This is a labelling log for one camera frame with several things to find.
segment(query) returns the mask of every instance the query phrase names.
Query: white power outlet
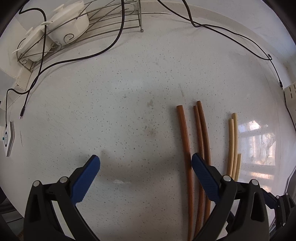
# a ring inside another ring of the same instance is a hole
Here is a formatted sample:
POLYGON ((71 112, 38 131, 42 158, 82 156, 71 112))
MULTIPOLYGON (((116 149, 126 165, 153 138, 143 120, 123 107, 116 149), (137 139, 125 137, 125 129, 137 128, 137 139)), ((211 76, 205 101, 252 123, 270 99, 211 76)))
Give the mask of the white power outlet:
POLYGON ((296 126, 296 82, 285 88, 285 97, 288 110, 296 126))

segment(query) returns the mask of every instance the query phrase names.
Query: wooden stick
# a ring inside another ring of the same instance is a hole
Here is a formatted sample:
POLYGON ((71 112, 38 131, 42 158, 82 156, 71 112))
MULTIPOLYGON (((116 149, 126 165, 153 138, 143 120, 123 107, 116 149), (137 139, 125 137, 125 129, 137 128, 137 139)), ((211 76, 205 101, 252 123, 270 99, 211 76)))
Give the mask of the wooden stick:
POLYGON ((237 113, 232 114, 234 122, 234 157, 231 177, 234 179, 235 172, 237 171, 237 150, 238 150, 238 125, 237 125, 237 113))
POLYGON ((177 106, 177 114, 180 124, 182 143, 183 143, 183 152, 184 152, 184 161, 185 161, 185 170, 187 177, 187 199, 188 199, 188 235, 187 241, 191 241, 192 226, 193 226, 193 179, 192 179, 192 167, 191 167, 191 155, 190 155, 190 146, 187 133, 187 125, 184 115, 184 110, 182 105, 177 106))
POLYGON ((228 150, 228 165, 227 165, 227 175, 232 175, 233 168, 233 157, 234 157, 234 122, 233 119, 229 119, 229 150, 228 150))
POLYGON ((240 154, 237 155, 237 171, 235 172, 235 178, 234 178, 234 180, 236 182, 239 179, 239 173, 240 173, 241 163, 242 163, 242 154, 240 153, 240 154))
MULTIPOLYGON (((204 143, 203 143, 203 137, 202 137, 202 127, 200 123, 200 115, 198 113, 198 108, 196 105, 193 107, 193 110, 194 110, 195 125, 196 125, 196 132, 197 132, 198 152, 200 156, 204 159, 205 150, 204 150, 204 143)), ((196 237, 196 235, 198 234, 202 226, 202 216, 204 215, 204 199, 205 199, 205 191, 203 190, 202 185, 199 183, 198 207, 197 207, 194 237, 196 237)))
MULTIPOLYGON (((202 137, 204 140, 204 146, 205 146, 205 162, 208 165, 211 165, 211 152, 210 152, 210 144, 209 144, 209 137, 207 134, 207 124, 205 122, 205 115, 202 109, 202 103, 200 101, 197 102, 197 108, 198 108, 198 113, 200 115, 200 124, 202 127, 202 137)), ((203 223, 205 224, 207 219, 210 216, 210 211, 211 211, 211 201, 209 200, 208 197, 205 199, 205 215, 204 215, 204 221, 203 223)))

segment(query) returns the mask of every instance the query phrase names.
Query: dark brown stick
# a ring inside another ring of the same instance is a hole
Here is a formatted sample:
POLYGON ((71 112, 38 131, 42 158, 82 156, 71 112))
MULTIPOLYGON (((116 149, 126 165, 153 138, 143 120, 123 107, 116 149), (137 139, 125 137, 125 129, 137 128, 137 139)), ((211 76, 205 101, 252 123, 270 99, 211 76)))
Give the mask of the dark brown stick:
MULTIPOLYGON (((209 137, 207 134, 207 124, 205 122, 205 115, 202 109, 202 104, 200 101, 197 102, 197 108, 198 113, 200 115, 200 123, 202 126, 202 136, 204 140, 204 146, 205 146, 205 162, 208 165, 211 165, 211 152, 210 152, 210 144, 209 144, 209 137)), ((210 216, 210 210, 211 210, 211 201, 208 197, 205 199, 205 215, 204 215, 204 224, 207 221, 207 219, 210 216)))
MULTIPOLYGON (((202 127, 200 123, 200 115, 198 113, 198 108, 196 105, 193 107, 193 110, 194 110, 195 125, 196 125, 196 132, 197 132, 198 152, 200 156, 204 159, 205 150, 204 150, 204 143, 203 143, 203 137, 202 137, 202 127)), ((196 235, 200 231, 200 228, 202 227, 202 216, 204 215, 204 199, 205 199, 205 191, 203 190, 202 185, 199 183, 198 207, 197 207, 194 237, 196 237, 196 235)))
POLYGON ((184 110, 182 105, 177 106, 177 114, 180 124, 182 143, 183 143, 183 152, 184 152, 184 161, 185 161, 185 170, 187 177, 187 199, 188 199, 188 235, 187 241, 191 241, 192 226, 193 226, 193 179, 192 179, 192 167, 191 167, 191 155, 190 155, 190 146, 187 133, 187 125, 184 115, 184 110))

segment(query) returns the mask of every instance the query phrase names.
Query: metal rack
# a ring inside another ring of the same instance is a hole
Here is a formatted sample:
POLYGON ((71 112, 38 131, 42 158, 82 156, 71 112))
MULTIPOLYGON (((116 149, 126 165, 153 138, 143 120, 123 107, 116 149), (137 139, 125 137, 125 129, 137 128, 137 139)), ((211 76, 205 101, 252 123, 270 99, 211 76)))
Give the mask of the metal rack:
MULTIPOLYGON (((103 7, 92 7, 99 3, 99 0, 93 0, 91 2, 88 2, 85 4, 85 8, 79 12, 79 15, 73 19, 70 19, 69 21, 61 24, 60 26, 56 27, 52 31, 48 32, 46 35, 52 33, 59 27, 65 25, 66 23, 73 21, 74 19, 77 19, 78 17, 81 17, 85 14, 87 14, 89 19, 89 26, 87 30, 76 40, 74 40, 71 43, 67 43, 65 41, 65 38, 69 35, 73 34, 66 34, 64 36, 64 42, 66 45, 62 45, 60 42, 53 42, 52 48, 45 52, 47 55, 44 57, 44 61, 48 59, 49 57, 53 56, 54 54, 68 48, 69 46, 73 46, 81 41, 102 35, 107 34, 115 31, 119 31, 118 25, 121 24, 121 21, 118 20, 118 18, 122 17, 122 11, 121 11, 121 3, 115 3, 115 1, 118 2, 118 0, 112 0, 107 5, 103 7)), ((140 32, 143 32, 142 29, 142 12, 141 12, 141 0, 125 0, 125 27, 123 29, 132 29, 132 28, 140 28, 140 32)), ((44 36, 42 36, 34 45, 38 44, 40 41, 42 41, 44 36)), ((40 64, 40 61, 32 62, 28 59, 29 56, 38 55, 42 53, 36 53, 33 55, 26 55, 26 53, 32 48, 30 47, 26 52, 21 53, 17 56, 17 61, 23 65, 27 70, 30 72, 33 72, 35 67, 37 67, 40 64)))

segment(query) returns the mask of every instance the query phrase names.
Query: white countertop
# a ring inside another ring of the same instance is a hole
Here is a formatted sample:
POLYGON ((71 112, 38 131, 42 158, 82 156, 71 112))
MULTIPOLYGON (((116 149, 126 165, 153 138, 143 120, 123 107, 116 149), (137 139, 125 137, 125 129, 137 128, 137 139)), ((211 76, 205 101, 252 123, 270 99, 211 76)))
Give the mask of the white countertop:
MULTIPOLYGON (((101 56, 48 70, 21 120, 24 96, 8 110, 15 139, 9 158, 0 148, 0 186, 22 215, 33 181, 56 182, 96 154, 101 170, 77 207, 99 239, 184 240, 186 177, 176 106, 185 108, 193 154, 197 100, 212 165, 226 173, 228 118, 237 112, 239 181, 256 178, 267 191, 284 192, 296 139, 270 63, 173 15, 144 14, 143 28, 125 32, 101 56)), ((54 61, 98 52, 114 38, 54 61)))

